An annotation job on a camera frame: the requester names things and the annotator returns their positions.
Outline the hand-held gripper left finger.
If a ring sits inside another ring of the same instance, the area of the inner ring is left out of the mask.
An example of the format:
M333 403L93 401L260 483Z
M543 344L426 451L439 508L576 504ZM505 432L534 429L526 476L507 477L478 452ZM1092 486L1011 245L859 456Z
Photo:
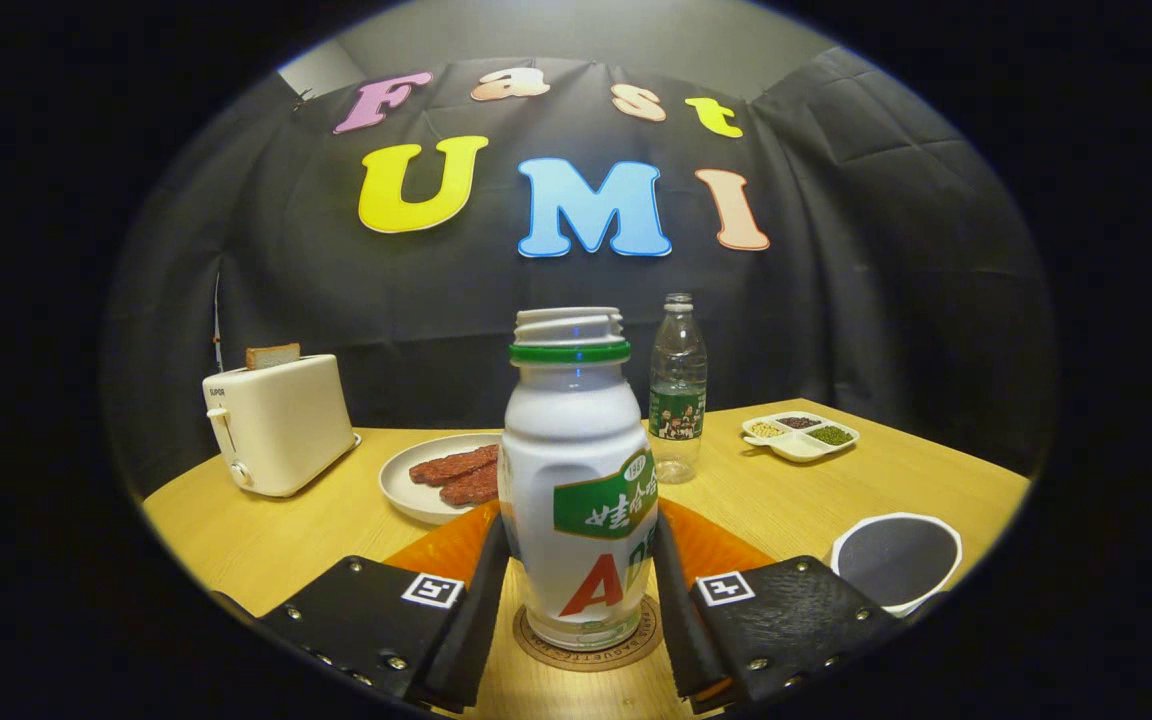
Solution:
M388 559L340 559L259 626L355 685L461 712L477 702L508 564L490 501Z

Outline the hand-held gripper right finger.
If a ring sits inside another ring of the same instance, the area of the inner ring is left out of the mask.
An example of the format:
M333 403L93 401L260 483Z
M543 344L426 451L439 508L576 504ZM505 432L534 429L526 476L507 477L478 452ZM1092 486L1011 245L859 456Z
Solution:
M905 629L812 556L774 560L675 501L652 537L664 642L695 714L786 700Z

